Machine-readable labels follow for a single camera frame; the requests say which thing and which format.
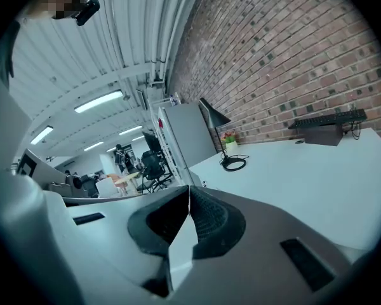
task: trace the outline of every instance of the flower pot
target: flower pot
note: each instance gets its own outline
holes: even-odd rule
[[[238,149],[237,141],[233,141],[233,142],[230,142],[229,144],[226,144],[226,151],[229,156],[236,154],[237,149]]]

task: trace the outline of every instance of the keyboard stand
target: keyboard stand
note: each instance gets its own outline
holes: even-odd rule
[[[323,125],[312,128],[300,128],[298,133],[303,133],[305,143],[337,146],[343,138],[342,125]]]

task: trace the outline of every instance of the desk lamp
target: desk lamp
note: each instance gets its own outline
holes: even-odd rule
[[[238,156],[228,156],[227,151],[223,148],[222,141],[217,132],[217,127],[226,125],[228,122],[230,122],[230,119],[212,108],[212,106],[204,98],[201,98],[199,101],[208,111],[208,128],[215,129],[218,140],[220,142],[220,147],[222,147],[223,156],[220,164],[223,166],[224,170],[228,172],[234,172],[236,170],[242,169],[244,166],[246,166],[245,159],[239,158]],[[233,167],[232,164],[234,163],[240,163],[240,165],[238,167]]]

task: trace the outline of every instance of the white corrugated ceiling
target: white corrugated ceiling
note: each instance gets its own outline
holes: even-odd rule
[[[157,51],[155,76],[162,76],[160,61],[168,59],[164,54],[182,0],[163,0],[157,27],[158,0],[99,1],[99,12],[82,27],[72,19],[22,24],[13,53],[10,93],[32,124],[19,154],[28,147],[40,156],[75,156],[98,141],[105,141],[102,149],[117,140],[129,142],[138,132],[124,136],[125,141],[118,133],[134,126],[152,128],[136,90],[145,93],[149,85],[153,49]],[[185,1],[189,9],[194,0]],[[174,34],[182,34],[180,26]],[[74,112],[76,106],[115,90],[130,99]],[[44,142],[30,145],[47,125],[54,130]]]

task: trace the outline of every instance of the keyboard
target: keyboard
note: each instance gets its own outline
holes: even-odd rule
[[[314,126],[336,125],[342,123],[362,122],[367,119],[364,109],[355,109],[349,112],[341,112],[325,116],[317,116],[310,119],[295,120],[288,129],[313,128]]]

